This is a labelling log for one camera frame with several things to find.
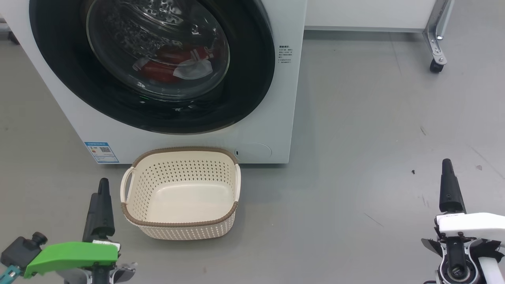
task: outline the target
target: washing machine door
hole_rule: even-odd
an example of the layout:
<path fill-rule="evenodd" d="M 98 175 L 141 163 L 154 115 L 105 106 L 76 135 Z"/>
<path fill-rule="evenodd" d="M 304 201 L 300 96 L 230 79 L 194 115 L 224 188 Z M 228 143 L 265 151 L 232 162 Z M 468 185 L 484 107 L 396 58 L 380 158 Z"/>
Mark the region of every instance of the washing machine door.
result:
<path fill-rule="evenodd" d="M 30 22 L 75 95 L 148 131 L 229 126 L 272 82 L 272 33 L 255 0 L 30 0 Z"/>

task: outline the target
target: perforated basket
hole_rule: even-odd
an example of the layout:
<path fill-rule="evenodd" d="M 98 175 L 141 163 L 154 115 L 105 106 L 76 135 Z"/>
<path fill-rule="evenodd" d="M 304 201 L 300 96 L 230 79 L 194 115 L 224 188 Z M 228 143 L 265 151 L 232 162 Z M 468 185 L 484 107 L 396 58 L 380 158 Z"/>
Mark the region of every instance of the perforated basket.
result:
<path fill-rule="evenodd" d="M 121 181 L 125 217 L 151 238 L 162 240 L 223 236 L 233 226 L 239 197 L 237 160 L 214 148 L 147 152 Z"/>

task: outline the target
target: gray floor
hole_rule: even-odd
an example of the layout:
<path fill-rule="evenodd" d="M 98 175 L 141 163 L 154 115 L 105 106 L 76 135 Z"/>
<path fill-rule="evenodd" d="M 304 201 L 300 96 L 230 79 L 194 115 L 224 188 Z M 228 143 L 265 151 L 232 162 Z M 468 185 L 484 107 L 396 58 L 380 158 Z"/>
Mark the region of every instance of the gray floor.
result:
<path fill-rule="evenodd" d="M 505 215 L 504 31 L 501 0 L 459 0 L 438 75 L 419 35 L 307 32 L 291 161 L 243 169 L 229 234 L 152 240 L 125 220 L 114 191 L 114 240 L 124 262 L 139 263 L 132 283 L 432 279 L 440 259 L 420 238 L 435 237 L 443 158 L 469 212 Z M 51 243 L 80 240 L 99 179 L 118 188 L 126 168 L 95 164 L 23 50 L 6 41 L 0 85 L 0 247 L 36 230 Z"/>

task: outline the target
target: washing machine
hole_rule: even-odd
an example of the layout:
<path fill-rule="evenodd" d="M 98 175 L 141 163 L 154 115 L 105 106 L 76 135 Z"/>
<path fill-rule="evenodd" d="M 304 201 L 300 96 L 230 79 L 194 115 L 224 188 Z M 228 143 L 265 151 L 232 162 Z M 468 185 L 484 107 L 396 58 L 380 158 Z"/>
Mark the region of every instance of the washing machine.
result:
<path fill-rule="evenodd" d="M 98 163 L 184 146 L 287 163 L 306 5 L 0 0 L 0 13 Z"/>

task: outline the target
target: basket handle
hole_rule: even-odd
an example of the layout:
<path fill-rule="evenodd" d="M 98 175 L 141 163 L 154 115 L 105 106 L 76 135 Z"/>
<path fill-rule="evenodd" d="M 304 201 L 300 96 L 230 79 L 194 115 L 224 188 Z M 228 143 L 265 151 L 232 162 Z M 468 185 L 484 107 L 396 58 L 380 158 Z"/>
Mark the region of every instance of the basket handle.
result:
<path fill-rule="evenodd" d="M 127 203 L 128 200 L 130 199 L 130 194 L 131 194 L 131 188 L 133 187 L 133 178 L 135 177 L 135 173 L 133 172 L 135 170 L 134 167 L 130 167 L 128 170 L 126 170 L 125 174 L 123 175 L 123 179 L 121 180 L 121 191 L 119 193 L 119 196 L 121 198 L 121 203 Z M 131 175 L 131 180 L 130 180 L 130 188 L 128 189 L 128 197 L 125 198 L 125 193 L 126 193 L 126 181 L 128 180 L 128 177 Z"/>

